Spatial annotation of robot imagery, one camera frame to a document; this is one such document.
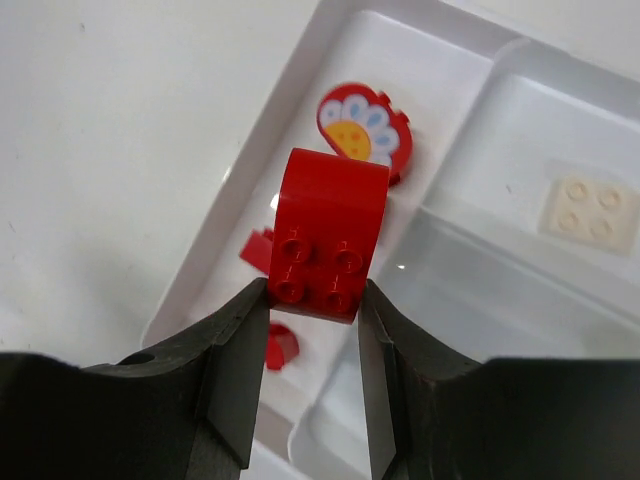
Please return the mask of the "red and green lego brick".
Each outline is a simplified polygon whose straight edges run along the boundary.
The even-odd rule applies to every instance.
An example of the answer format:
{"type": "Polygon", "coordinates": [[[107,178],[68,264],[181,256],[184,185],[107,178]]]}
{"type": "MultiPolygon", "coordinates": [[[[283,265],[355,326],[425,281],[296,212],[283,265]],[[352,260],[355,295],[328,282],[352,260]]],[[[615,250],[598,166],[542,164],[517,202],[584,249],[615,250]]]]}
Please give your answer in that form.
{"type": "Polygon", "coordinates": [[[284,324],[271,323],[267,338],[266,368],[269,371],[281,371],[299,354],[300,346],[295,333],[284,324]]]}

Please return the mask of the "red rectangular lego brick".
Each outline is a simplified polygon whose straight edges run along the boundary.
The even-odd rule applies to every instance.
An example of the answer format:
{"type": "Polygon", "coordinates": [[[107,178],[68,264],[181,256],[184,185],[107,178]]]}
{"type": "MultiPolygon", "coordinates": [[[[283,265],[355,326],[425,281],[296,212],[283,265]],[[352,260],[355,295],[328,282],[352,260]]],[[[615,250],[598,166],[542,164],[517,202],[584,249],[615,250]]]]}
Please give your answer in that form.
{"type": "Polygon", "coordinates": [[[263,274],[269,275],[273,239],[274,232],[271,228],[253,230],[240,251],[239,257],[263,274]]]}

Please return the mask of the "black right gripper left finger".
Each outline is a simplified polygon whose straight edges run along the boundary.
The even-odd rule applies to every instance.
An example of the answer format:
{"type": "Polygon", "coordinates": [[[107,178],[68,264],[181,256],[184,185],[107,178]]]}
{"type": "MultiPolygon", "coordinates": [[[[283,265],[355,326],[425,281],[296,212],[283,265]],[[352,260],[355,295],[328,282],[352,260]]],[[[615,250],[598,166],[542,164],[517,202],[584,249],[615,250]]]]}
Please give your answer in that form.
{"type": "Polygon", "coordinates": [[[5,479],[236,479],[250,462],[269,306],[258,278],[116,364],[1,357],[5,479]]]}

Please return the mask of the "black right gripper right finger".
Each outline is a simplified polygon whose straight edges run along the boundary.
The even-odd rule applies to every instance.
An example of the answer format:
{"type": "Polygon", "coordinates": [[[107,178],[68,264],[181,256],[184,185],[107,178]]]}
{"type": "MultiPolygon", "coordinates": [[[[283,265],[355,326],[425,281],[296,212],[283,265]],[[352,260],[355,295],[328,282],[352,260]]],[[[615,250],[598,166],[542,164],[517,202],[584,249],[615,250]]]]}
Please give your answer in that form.
{"type": "Polygon", "coordinates": [[[373,282],[358,344],[375,479],[635,479],[635,360],[476,362],[373,282]]]}

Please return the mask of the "red flower lego brick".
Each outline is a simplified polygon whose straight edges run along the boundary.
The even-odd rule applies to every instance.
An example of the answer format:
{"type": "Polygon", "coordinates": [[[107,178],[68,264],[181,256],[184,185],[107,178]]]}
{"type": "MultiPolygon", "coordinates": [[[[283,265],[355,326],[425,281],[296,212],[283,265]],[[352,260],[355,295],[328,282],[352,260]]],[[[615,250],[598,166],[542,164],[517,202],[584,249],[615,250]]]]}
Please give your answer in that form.
{"type": "Polygon", "coordinates": [[[346,82],[329,90],[316,110],[321,136],[339,156],[389,169],[389,185],[411,168],[413,135],[408,116],[389,96],[368,85],[346,82]]]}

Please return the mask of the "red rounded lego brick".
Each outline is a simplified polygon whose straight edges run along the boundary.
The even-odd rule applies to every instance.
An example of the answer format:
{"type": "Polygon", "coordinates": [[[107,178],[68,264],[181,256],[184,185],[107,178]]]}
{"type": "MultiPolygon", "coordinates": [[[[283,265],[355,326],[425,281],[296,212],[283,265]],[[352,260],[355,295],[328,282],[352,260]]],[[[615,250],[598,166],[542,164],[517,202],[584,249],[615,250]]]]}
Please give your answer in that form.
{"type": "Polygon", "coordinates": [[[390,171],[313,150],[291,151],[274,224],[272,308],[355,320],[380,234],[390,171]]]}

